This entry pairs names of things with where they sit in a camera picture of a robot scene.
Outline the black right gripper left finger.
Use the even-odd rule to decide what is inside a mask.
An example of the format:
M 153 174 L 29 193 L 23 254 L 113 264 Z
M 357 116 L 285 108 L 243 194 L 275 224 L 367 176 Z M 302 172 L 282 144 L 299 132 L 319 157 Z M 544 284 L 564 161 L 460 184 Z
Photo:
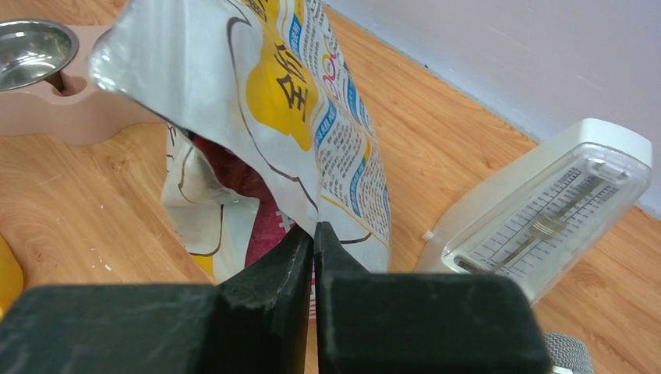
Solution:
M 1 323 L 4 373 L 301 373 L 313 241 L 294 228 L 223 283 L 31 288 Z

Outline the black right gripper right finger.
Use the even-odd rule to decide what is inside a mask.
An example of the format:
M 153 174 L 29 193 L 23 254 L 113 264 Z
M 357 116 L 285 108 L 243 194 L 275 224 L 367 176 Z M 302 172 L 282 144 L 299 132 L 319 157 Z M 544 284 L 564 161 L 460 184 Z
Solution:
M 322 373 L 548 373 L 519 286 L 498 275 L 372 273 L 331 224 L 314 237 Z

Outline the pet food bag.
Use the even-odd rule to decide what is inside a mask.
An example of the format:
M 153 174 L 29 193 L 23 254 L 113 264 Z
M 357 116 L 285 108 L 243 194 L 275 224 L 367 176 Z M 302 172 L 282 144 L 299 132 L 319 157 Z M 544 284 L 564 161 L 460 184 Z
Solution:
M 367 270 L 387 270 L 376 130 L 322 2 L 131 1 L 88 68 L 167 123 L 161 202 L 217 282 L 320 222 Z

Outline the yellow food scoop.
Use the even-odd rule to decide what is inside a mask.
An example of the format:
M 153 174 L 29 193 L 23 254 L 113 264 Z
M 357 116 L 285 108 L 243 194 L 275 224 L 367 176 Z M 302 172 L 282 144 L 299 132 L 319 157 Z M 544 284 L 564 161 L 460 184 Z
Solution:
M 24 289 L 22 268 L 8 242 L 1 237 L 1 317 Z

